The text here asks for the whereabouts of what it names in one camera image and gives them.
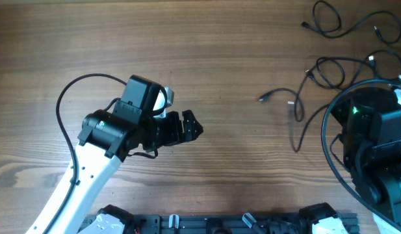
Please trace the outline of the black usb cable white plug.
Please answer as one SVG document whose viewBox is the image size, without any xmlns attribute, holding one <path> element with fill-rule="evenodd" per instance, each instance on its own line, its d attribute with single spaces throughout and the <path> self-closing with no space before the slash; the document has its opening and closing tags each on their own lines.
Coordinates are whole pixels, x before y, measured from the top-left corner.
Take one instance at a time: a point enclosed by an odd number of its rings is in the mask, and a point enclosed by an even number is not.
<svg viewBox="0 0 401 234">
<path fill-rule="evenodd" d="M 393 77 L 381 73 L 376 62 L 376 55 L 387 55 L 398 62 L 400 72 Z M 315 64 L 305 71 L 298 92 L 301 92 L 307 80 L 325 90 L 344 90 L 354 85 L 363 70 L 372 72 L 371 79 L 399 79 L 401 76 L 401 56 L 393 50 L 379 49 L 369 53 L 363 59 L 352 57 L 319 57 Z"/>
</svg>

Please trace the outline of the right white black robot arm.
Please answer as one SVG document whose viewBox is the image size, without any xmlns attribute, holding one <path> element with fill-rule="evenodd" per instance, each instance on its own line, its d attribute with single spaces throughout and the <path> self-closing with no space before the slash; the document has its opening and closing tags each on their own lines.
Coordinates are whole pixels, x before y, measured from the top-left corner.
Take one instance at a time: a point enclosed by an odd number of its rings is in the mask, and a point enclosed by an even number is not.
<svg viewBox="0 0 401 234">
<path fill-rule="evenodd" d="M 343 128 L 343 164 L 356 192 L 401 227 L 401 104 L 396 92 L 360 88 L 331 113 Z"/>
</svg>

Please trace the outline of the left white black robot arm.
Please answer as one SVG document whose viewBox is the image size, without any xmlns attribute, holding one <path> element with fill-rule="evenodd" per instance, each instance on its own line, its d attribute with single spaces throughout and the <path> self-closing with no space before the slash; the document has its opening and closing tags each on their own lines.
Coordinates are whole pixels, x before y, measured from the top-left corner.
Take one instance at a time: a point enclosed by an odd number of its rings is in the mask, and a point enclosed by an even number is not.
<svg viewBox="0 0 401 234">
<path fill-rule="evenodd" d="M 132 75 L 122 97 L 85 117 L 78 144 L 68 147 L 71 162 L 29 233 L 133 233 L 133 216 L 117 207 L 102 208 L 82 227 L 106 182 L 127 157 L 154 159 L 162 146 L 196 140 L 203 127 L 191 110 L 166 112 L 174 93 Z"/>
</svg>

